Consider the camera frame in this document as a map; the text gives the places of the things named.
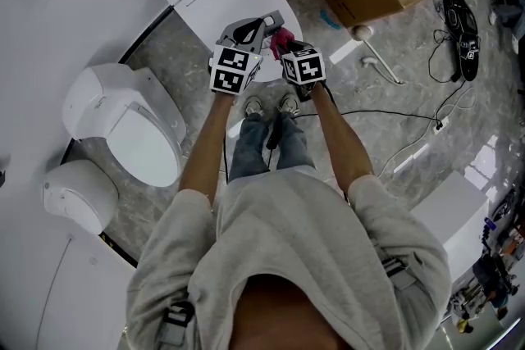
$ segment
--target white wall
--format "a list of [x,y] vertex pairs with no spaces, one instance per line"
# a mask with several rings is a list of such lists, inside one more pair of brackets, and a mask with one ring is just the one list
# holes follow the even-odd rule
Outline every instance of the white wall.
[[[112,270],[112,254],[97,238],[45,213],[39,182],[69,141],[60,109],[71,82],[88,64],[117,61],[166,6],[164,0],[0,0],[0,160],[11,156],[0,189],[0,343],[7,349],[34,348],[42,306],[69,233],[75,241],[61,268],[64,277],[57,278],[56,285],[62,286],[53,292],[73,296],[78,290],[86,302],[119,302],[119,297],[113,302],[112,296],[87,289],[82,276],[71,280],[74,272],[94,267],[116,288],[121,272]],[[91,266],[88,255],[105,262]],[[78,283],[76,289],[64,287],[68,278]],[[123,289],[126,282],[119,279]],[[75,333],[68,325],[67,331],[56,331],[69,334],[63,348],[107,348],[101,337],[110,334],[100,331],[98,322],[89,323],[88,315],[93,320],[99,316],[87,314],[78,325],[83,333],[77,335],[92,342],[71,346]]]

